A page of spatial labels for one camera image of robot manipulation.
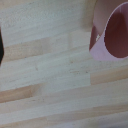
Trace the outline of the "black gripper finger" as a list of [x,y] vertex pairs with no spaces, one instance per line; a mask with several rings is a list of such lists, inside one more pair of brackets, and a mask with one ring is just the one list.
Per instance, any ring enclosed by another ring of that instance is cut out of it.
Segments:
[[0,28],[0,66],[3,60],[3,56],[4,56],[4,46],[3,46],[2,33],[1,33],[1,28]]

